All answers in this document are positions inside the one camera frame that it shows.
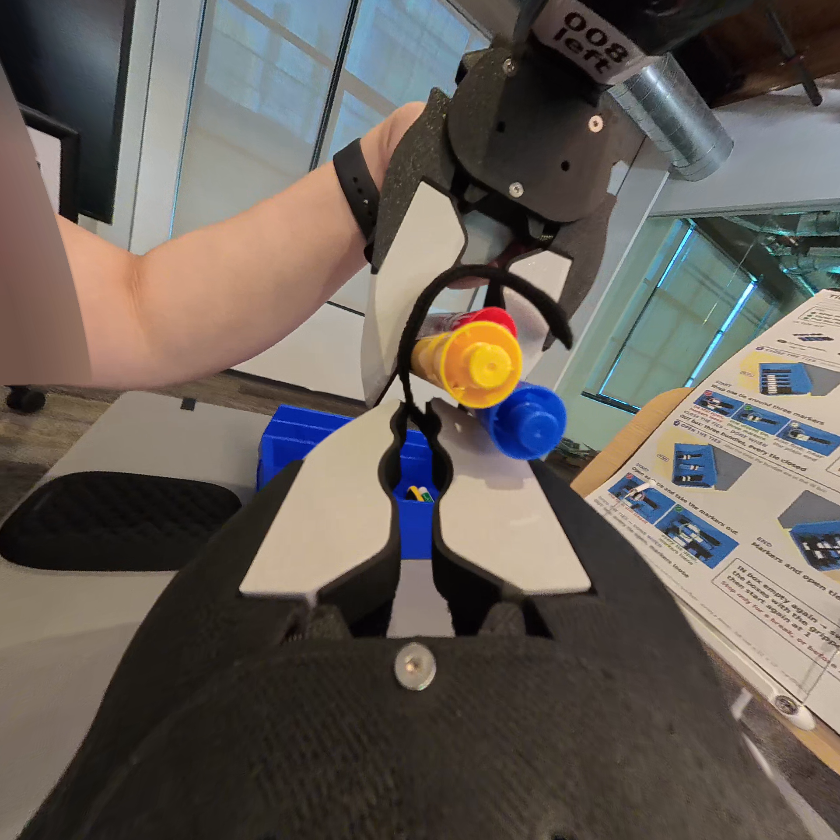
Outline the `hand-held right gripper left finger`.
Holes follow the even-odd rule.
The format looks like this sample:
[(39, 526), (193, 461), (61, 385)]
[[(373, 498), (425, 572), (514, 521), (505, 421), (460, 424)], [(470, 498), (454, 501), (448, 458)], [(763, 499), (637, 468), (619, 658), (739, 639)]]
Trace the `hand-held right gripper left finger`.
[(337, 606), (349, 625), (391, 604), (401, 573), (394, 488), (403, 404), (383, 402), (302, 460), (240, 586), (242, 596)]

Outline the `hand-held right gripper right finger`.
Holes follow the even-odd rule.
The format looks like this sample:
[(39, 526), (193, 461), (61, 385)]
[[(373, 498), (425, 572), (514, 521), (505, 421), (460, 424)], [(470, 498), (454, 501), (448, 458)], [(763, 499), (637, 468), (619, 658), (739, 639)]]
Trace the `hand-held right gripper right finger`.
[(528, 461), (504, 456), (479, 420), (426, 405), (439, 495), (433, 576), (454, 624), (481, 624), (499, 602), (586, 593), (591, 579)]

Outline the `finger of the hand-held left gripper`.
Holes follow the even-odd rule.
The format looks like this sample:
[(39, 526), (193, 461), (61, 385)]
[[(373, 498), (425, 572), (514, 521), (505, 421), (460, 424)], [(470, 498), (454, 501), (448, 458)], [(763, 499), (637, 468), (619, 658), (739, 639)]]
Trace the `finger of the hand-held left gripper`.
[[(558, 303), (571, 267), (572, 261), (567, 257), (550, 250), (535, 250), (515, 258), (507, 270)], [(536, 306), (510, 288), (504, 290), (504, 305), (515, 322), (521, 351), (543, 351), (550, 328)]]
[(364, 402), (389, 389), (407, 321), (419, 297), (466, 248), (466, 231), (450, 196), (421, 182), (377, 273), (371, 274), (361, 340)]

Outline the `red dry erase marker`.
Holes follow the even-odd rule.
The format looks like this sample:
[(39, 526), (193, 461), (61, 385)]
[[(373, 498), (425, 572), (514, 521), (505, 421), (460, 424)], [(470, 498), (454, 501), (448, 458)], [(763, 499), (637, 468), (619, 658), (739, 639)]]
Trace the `red dry erase marker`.
[(488, 322), (509, 331), (517, 338), (518, 330), (510, 313), (504, 308), (486, 307), (475, 311), (438, 312), (426, 315), (416, 337), (421, 340), (441, 333), (453, 332), (470, 324)]

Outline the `black hook-and-loop tie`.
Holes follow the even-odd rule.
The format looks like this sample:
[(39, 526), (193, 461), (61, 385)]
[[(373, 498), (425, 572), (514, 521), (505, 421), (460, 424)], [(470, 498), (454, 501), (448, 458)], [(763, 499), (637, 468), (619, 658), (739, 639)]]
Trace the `black hook-and-loop tie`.
[(423, 290), (415, 301), (407, 318), (406, 326), (402, 331), (395, 359), (395, 372), (403, 388), (405, 413), (424, 434), (437, 431), (440, 428), (440, 423), (434, 413), (421, 411), (414, 401), (410, 382), (413, 346), (422, 322), (428, 315), (438, 294), (456, 280), (468, 277), (488, 280), (491, 285), (496, 284), (500, 289), (511, 289), (524, 297), (537, 309), (539, 315), (546, 322), (549, 334), (560, 341), (567, 350), (571, 350), (573, 347), (574, 337), (565, 311), (547, 292), (538, 289), (529, 280), (514, 274), (508, 268), (497, 266), (465, 265), (447, 268)]

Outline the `blue plastic bin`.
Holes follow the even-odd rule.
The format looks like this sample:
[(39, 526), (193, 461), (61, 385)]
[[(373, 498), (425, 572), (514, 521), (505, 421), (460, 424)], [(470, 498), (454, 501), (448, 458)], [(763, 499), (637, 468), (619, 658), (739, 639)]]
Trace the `blue plastic bin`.
[[(281, 405), (259, 441), (256, 490), (262, 490), (289, 463), (304, 459), (350, 417)], [(425, 436), (408, 429), (401, 449), (401, 480), (393, 496), (399, 511), (402, 558), (430, 560), (433, 547), (433, 503), (405, 500), (409, 486), (426, 487), (438, 498), (433, 483), (432, 452)]]

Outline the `blue dry erase marker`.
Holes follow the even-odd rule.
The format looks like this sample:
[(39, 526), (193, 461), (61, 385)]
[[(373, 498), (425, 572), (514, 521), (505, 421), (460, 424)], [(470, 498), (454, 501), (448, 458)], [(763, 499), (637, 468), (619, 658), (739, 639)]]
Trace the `blue dry erase marker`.
[(497, 449), (518, 460), (545, 458), (559, 446), (567, 425), (557, 393), (528, 382), (520, 382), (499, 404), (473, 414)]

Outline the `person's left forearm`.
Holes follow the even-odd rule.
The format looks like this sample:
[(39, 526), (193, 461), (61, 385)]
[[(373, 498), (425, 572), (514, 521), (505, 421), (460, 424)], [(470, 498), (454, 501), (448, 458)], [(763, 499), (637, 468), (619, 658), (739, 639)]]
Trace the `person's left forearm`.
[(189, 382), (275, 345), (363, 266), (333, 164), (222, 223), (133, 255), (65, 227), (91, 385)]

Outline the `black wrist band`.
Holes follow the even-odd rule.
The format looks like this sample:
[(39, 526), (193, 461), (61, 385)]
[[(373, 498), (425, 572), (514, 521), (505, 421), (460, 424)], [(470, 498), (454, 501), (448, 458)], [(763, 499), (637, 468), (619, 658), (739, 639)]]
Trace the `black wrist band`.
[(365, 245), (371, 246), (375, 239), (380, 191), (364, 158), (361, 139), (351, 141), (336, 152), (332, 164)]

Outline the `large glass window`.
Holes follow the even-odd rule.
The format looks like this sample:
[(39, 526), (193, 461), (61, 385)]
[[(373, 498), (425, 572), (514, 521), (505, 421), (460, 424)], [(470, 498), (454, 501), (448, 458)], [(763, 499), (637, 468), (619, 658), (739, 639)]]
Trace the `large glass window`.
[(281, 192), (487, 44), (450, 2), (156, 2), (131, 249)]

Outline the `printed instruction sign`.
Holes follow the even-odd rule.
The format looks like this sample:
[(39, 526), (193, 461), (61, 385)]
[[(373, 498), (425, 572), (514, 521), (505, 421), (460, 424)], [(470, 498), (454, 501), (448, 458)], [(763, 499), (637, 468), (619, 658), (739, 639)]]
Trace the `printed instruction sign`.
[(839, 295), (683, 399), (587, 500), (701, 639), (804, 730), (839, 725)]

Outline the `silver ventilation duct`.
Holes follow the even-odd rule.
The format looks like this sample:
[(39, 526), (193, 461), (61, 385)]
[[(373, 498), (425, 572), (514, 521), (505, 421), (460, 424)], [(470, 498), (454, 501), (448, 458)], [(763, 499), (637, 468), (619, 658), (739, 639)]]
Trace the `silver ventilation duct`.
[(609, 93), (679, 179), (705, 180), (730, 158), (733, 138), (671, 54), (656, 57)]

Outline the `large black wall screen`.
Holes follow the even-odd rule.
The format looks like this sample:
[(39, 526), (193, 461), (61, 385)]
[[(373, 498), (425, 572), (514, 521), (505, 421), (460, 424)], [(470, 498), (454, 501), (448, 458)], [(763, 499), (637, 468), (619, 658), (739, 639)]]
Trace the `large black wall screen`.
[(113, 221), (134, 1), (2, 1), (1, 58), (16, 100), (77, 131), (79, 213)]

